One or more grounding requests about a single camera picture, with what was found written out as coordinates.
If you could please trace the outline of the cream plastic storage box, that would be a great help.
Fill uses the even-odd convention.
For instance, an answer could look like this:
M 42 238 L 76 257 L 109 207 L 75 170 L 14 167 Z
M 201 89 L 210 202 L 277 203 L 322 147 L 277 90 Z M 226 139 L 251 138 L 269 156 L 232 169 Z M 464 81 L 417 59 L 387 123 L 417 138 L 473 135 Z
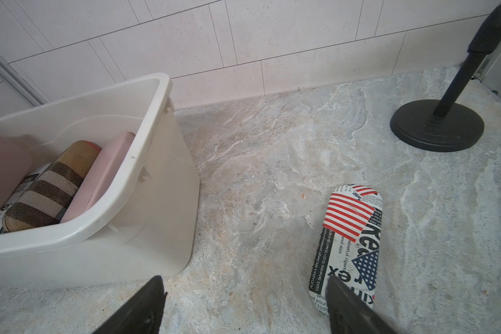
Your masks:
M 154 73 L 0 118 L 0 136 L 36 164 L 75 141 L 135 135 L 104 196 L 76 219 L 0 235 L 0 286 L 70 288 L 170 276 L 189 263 L 200 178 Z

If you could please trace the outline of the flag print case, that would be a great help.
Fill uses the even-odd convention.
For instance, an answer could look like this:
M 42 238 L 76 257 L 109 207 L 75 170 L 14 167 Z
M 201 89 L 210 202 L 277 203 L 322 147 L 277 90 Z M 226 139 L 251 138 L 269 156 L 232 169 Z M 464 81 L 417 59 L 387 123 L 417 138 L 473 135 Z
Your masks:
M 50 166 L 50 164 L 43 164 L 32 172 L 30 172 L 27 176 L 25 176 L 17 188 L 14 190 L 9 199 L 5 202 L 5 204 L 0 209 L 0 235 L 7 233 L 7 230 L 4 229 L 4 219 L 7 211 L 18 201 L 20 196 L 40 177 L 40 175 Z
M 381 243 L 383 200 L 365 185 L 342 185 L 330 196 L 309 281 L 317 310 L 328 315 L 328 279 L 338 277 L 374 307 Z

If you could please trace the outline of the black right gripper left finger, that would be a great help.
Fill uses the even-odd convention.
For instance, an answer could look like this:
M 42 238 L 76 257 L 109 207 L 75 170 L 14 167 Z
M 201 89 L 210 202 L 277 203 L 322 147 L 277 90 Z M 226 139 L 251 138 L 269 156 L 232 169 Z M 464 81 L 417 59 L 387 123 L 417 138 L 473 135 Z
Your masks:
M 154 276 L 93 333 L 158 334 L 166 298 L 162 277 Z

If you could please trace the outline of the plaid brown case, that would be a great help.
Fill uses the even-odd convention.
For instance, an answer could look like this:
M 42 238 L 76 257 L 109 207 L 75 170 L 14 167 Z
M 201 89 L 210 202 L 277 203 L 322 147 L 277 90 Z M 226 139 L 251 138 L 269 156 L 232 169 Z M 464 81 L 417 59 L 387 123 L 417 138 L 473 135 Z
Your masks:
M 4 230 L 19 232 L 59 224 L 101 151 L 89 141 L 69 146 L 6 211 Z

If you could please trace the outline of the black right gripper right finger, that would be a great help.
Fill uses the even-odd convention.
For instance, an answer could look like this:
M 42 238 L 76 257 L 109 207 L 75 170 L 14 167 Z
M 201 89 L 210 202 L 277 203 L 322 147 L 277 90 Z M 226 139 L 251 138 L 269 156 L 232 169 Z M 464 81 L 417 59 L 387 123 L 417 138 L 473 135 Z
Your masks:
M 326 302 L 332 333 L 397 333 L 336 276 L 328 279 Z

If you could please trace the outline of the pink slim case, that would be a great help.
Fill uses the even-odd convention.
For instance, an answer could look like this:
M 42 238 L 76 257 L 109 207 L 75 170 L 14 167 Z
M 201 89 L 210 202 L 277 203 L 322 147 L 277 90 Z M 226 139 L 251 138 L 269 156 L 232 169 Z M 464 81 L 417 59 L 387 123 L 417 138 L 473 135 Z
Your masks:
M 133 140 L 132 132 L 123 132 L 102 148 L 61 223 L 77 218 L 101 199 L 113 182 Z

